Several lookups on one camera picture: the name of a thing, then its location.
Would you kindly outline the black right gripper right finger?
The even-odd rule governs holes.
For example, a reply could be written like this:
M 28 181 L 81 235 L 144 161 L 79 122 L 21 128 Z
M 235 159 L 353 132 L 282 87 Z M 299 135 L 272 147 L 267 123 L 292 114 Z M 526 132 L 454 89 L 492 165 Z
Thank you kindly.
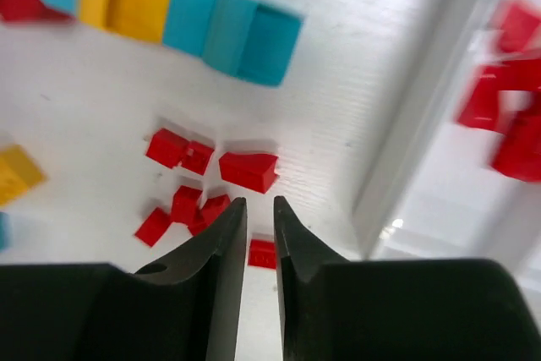
M 350 261 L 274 200 L 286 360 L 525 360 L 528 307 L 486 259 Z

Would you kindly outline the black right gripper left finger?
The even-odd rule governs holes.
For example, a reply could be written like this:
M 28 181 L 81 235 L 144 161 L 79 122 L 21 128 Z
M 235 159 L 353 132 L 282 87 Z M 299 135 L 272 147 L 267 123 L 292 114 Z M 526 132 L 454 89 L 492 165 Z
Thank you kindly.
M 4 360 L 231 360 L 247 203 L 134 273 L 107 263 L 5 265 Z

